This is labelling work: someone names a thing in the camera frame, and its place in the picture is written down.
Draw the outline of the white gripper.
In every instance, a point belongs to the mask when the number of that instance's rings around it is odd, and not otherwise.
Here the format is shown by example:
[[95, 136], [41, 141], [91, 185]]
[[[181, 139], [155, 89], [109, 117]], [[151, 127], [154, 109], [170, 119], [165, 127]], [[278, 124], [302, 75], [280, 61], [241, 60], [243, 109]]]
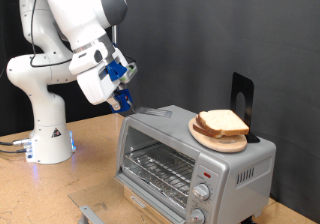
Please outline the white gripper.
[[77, 76], [77, 82], [91, 104], [97, 105], [107, 100], [113, 111], [119, 111], [121, 105], [111, 96], [120, 84], [112, 81], [106, 67], [108, 51], [103, 43], [98, 43], [73, 55], [69, 70]]

